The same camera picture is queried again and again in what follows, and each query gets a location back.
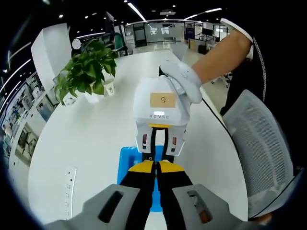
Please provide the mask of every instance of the office desk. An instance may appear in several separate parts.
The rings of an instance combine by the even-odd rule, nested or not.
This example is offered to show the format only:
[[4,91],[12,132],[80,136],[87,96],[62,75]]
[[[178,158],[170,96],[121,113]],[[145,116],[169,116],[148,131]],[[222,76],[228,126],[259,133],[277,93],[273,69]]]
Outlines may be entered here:
[[[69,166],[77,169],[74,216],[81,212],[87,199],[116,184],[120,150],[135,146],[137,129],[132,115],[135,88],[140,78],[157,77],[159,66],[166,59],[179,61],[171,51],[118,58],[113,96],[95,104],[80,96],[73,105],[56,108],[40,135],[29,172],[30,208],[42,223],[65,216]],[[156,144],[163,143],[164,137],[158,132]],[[185,167],[194,183],[211,189],[229,203],[234,215],[247,220],[247,192],[235,147],[204,103],[191,107],[186,145],[176,162]],[[163,214],[151,213],[146,229],[165,229]]]

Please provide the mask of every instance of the office chair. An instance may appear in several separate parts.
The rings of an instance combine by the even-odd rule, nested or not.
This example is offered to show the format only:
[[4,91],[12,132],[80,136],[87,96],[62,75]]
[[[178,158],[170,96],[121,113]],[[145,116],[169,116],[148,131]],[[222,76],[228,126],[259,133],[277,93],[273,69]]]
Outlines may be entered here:
[[285,204],[301,173],[293,164],[283,132],[264,103],[244,90],[223,116],[237,145],[248,194],[248,217]]

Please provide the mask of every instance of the green plant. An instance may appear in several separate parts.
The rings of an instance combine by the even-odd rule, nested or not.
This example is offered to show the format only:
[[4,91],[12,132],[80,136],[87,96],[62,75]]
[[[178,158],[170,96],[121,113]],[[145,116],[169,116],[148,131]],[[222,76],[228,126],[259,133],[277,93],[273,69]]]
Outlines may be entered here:
[[55,94],[59,91],[62,105],[65,105],[63,98],[68,92],[74,97],[77,97],[76,90],[104,94],[105,77],[102,70],[115,76],[116,56],[114,51],[97,40],[89,42],[82,53],[73,55],[63,69],[66,70],[66,76],[57,76],[58,82],[54,89]]

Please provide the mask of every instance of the gloved hand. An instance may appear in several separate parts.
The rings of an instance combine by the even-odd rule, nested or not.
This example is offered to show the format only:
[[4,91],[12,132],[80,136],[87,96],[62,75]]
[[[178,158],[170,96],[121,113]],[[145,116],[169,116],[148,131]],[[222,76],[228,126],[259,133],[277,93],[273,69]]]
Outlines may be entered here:
[[179,95],[187,94],[192,103],[199,104],[202,100],[201,80],[195,71],[183,62],[166,61],[160,66],[161,71],[170,77]]

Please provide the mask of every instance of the blue sponge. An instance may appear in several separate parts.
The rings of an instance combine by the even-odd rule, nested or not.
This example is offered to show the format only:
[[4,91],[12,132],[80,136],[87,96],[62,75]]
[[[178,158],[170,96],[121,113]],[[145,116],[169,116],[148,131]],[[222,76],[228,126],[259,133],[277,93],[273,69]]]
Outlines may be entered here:
[[[161,161],[162,159],[163,146],[155,147],[155,161]],[[118,166],[118,176],[117,184],[120,184],[122,179],[127,174],[129,168],[133,165],[142,162],[142,153],[138,151],[137,147],[123,147],[120,151],[119,156],[119,166]],[[153,191],[153,205],[150,208],[151,212],[162,212],[162,207],[160,204],[160,192],[158,190],[158,181],[155,179],[154,191]]]

